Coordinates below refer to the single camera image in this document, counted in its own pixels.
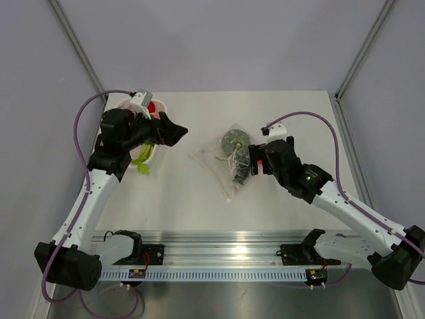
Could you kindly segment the green netted melon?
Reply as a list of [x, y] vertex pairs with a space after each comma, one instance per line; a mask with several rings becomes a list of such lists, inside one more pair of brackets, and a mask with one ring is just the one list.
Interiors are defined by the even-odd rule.
[[225, 156], [232, 155], [236, 150], [247, 148], [250, 144], [250, 136], [240, 129], [227, 131], [220, 141], [220, 146]]

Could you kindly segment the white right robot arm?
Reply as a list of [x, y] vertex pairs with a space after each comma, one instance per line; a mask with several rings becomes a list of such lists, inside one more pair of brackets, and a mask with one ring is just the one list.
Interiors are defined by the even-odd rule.
[[272, 175], [290, 195], [336, 217], [356, 237], [310, 231], [303, 241], [282, 248], [284, 265], [338, 265], [349, 263], [372, 272], [389, 288], [402, 290], [424, 259], [424, 230], [390, 221], [345, 193], [331, 174], [302, 163], [294, 139], [274, 140], [248, 148], [252, 175], [261, 169]]

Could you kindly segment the clear zip top bag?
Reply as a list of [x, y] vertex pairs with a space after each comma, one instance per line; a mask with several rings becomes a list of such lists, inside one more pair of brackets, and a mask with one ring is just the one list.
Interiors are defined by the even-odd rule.
[[[221, 149], [220, 141], [224, 134], [231, 129], [240, 129], [248, 133], [244, 127], [234, 124], [220, 136], [203, 143], [201, 146], [190, 152], [190, 157], [215, 180], [220, 192], [223, 194], [226, 202], [228, 203], [231, 202], [235, 195], [246, 185], [251, 176], [250, 173], [248, 179], [243, 185], [233, 181], [234, 171], [232, 168], [232, 161], [234, 156], [235, 154], [248, 154], [248, 147], [236, 150], [230, 156], [225, 156]], [[251, 144], [253, 144], [255, 139], [249, 133], [248, 135], [251, 138]]]

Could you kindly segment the dark grape bunch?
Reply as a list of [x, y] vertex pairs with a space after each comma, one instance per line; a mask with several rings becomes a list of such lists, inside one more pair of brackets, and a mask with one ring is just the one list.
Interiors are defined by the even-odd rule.
[[233, 181], [243, 185], [250, 175], [250, 158], [247, 153], [235, 154], [232, 161]]

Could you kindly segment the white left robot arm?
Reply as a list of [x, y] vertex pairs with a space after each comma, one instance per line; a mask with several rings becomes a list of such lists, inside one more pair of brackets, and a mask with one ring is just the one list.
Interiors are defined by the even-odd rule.
[[42, 270], [42, 291], [48, 283], [89, 291], [102, 269], [120, 262], [146, 263], [141, 235], [119, 230], [92, 251], [92, 237], [110, 196], [131, 163], [130, 152], [146, 142], [174, 146], [188, 129], [166, 113], [157, 118], [114, 108], [102, 114], [94, 151], [86, 162], [85, 178], [76, 203], [49, 243], [39, 243], [36, 261]]

